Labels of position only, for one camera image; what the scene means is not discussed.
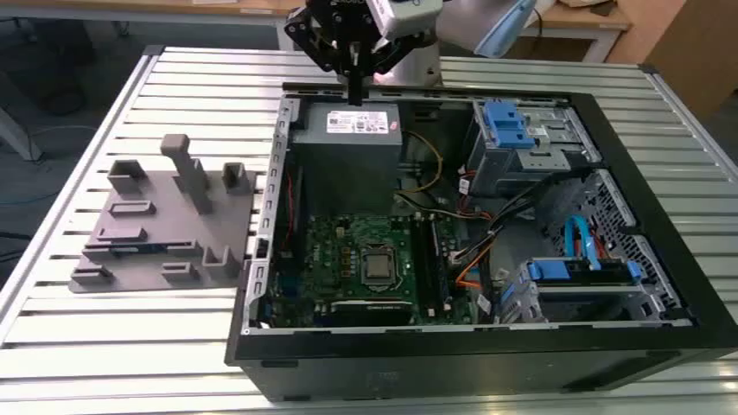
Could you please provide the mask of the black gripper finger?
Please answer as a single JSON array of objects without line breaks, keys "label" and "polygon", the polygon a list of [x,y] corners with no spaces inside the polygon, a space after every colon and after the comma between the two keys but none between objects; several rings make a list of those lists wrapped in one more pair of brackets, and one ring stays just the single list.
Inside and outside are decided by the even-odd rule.
[{"label": "black gripper finger", "polygon": [[430,32],[386,40],[378,36],[373,48],[357,47],[357,105],[368,97],[366,88],[430,85]]},{"label": "black gripper finger", "polygon": [[293,9],[284,22],[284,34],[301,48],[301,51],[312,59],[317,68],[324,72],[333,72],[342,84],[344,97],[349,105],[357,105],[357,89],[353,84],[350,72],[342,66],[337,41],[324,37],[322,28],[317,26],[317,20],[306,7]]}]

